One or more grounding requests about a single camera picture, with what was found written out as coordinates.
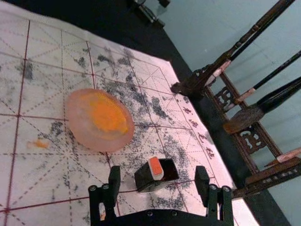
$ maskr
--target carved wooden panel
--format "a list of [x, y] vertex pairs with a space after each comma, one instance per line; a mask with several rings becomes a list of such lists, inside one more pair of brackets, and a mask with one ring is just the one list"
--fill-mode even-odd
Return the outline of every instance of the carved wooden panel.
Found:
[[241, 131], [239, 133], [239, 139], [241, 139], [241, 144], [248, 154], [257, 152], [267, 145], [253, 125]]
[[221, 107], [221, 109], [223, 109], [225, 106], [234, 102], [234, 96], [228, 90], [227, 87], [222, 88], [221, 91], [219, 91], [214, 96], [214, 98], [217, 101], [217, 103], [219, 104], [219, 106]]

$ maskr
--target screw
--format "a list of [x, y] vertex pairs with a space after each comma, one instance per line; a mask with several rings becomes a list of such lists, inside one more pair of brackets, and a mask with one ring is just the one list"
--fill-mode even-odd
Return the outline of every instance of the screw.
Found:
[[177, 211], [171, 211], [171, 216], [176, 217], [178, 215]]
[[215, 186], [215, 185], [210, 185], [210, 188], [211, 188], [212, 190], [216, 190], [216, 186]]
[[223, 187], [223, 190], [226, 191], [226, 192], [230, 191], [230, 189], [228, 187]]
[[152, 216], [152, 212], [151, 211], [147, 211], [147, 216], [151, 217]]
[[103, 185], [103, 189], [109, 189], [109, 185], [108, 184], [104, 184]]
[[89, 190], [92, 192], [92, 191], [95, 191], [96, 188], [97, 188], [97, 187], [96, 187], [95, 185], [92, 185], [92, 186], [89, 187]]

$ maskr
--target calligraphy brush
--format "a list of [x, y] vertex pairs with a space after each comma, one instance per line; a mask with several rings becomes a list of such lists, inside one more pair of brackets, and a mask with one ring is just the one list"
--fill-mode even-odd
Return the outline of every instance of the calligraphy brush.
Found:
[[271, 161], [269, 164], [265, 165], [264, 167], [268, 166], [274, 166], [276, 164], [279, 164], [281, 162], [288, 161], [292, 159], [293, 157], [296, 157], [297, 155], [301, 154], [301, 147], [296, 148], [288, 153], [282, 154], [278, 156], [275, 160]]
[[[230, 59], [226, 59], [226, 61], [218, 68], [215, 72], [209, 77], [207, 82], [205, 83], [205, 86], [210, 85], [218, 76], [221, 75], [222, 72], [224, 72], [227, 67], [235, 60], [252, 42], [258, 38], [259, 35], [261, 35], [262, 32], [264, 32], [291, 4], [293, 1], [288, 2], [288, 4], [282, 8], [280, 8], [279, 11], [275, 13], [275, 15], [267, 22], [265, 23], [255, 34], [253, 34], [246, 42], [241, 46], [232, 56]], [[203, 73], [205, 71], [205, 68], [202, 68], [200, 70], [196, 70], [196, 73]], [[233, 108], [235, 105], [230, 104], [228, 107]]]
[[259, 121], [266, 113], [280, 106], [300, 89], [301, 77], [269, 93], [257, 101], [257, 103], [237, 112], [231, 120], [223, 125], [225, 131], [233, 134], [252, 125]]
[[260, 82], [258, 82], [256, 85], [254, 85], [252, 88], [250, 88], [247, 92], [243, 93], [239, 98], [237, 98], [234, 103], [228, 105], [225, 107], [224, 112], [227, 112], [228, 110], [235, 107], [235, 105], [240, 104], [243, 102], [246, 98], [251, 96], [258, 88], [263, 86], [265, 83], [270, 81], [272, 78], [274, 78], [277, 74], [282, 72], [285, 68], [287, 68], [289, 65], [291, 65], [293, 62], [295, 62], [297, 59], [301, 57], [301, 50], [293, 55], [291, 58], [289, 58], [287, 61], [285, 61], [283, 64], [281, 64], [278, 68], [276, 68], [273, 72], [271, 72], [267, 77], [262, 79]]

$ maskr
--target grid paper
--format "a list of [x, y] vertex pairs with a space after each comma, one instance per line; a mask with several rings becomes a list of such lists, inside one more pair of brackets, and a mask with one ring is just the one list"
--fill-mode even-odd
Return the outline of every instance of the grid paper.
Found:
[[[0, 12], [0, 225], [90, 225], [87, 188], [106, 183], [113, 165], [121, 166], [120, 216], [150, 208], [205, 215], [193, 182], [197, 165], [211, 183], [233, 187], [193, 106], [171, 93], [177, 77], [169, 62], [21, 15]], [[64, 103], [85, 88], [107, 91], [132, 114], [134, 138], [122, 150], [95, 153], [74, 139]], [[172, 158], [180, 178], [139, 194], [134, 172], [153, 156]], [[235, 225], [258, 225], [243, 200], [233, 206]]]

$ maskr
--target light blue wall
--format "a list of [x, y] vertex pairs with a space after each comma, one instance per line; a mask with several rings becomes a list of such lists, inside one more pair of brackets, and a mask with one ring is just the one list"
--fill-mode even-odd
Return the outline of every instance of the light blue wall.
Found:
[[[149, 6], [165, 23], [165, 31], [191, 70], [212, 63], [267, 12], [276, 0], [172, 0], [167, 9], [158, 1]], [[296, 1], [226, 70], [240, 93], [251, 88], [301, 49], [301, 1]], [[255, 103], [265, 94], [301, 76], [301, 59], [247, 99]], [[221, 88], [220, 82], [214, 90]], [[261, 123], [285, 153], [301, 147], [301, 91]], [[262, 169], [272, 155], [258, 151]], [[269, 189], [293, 226], [301, 225], [301, 177]]]

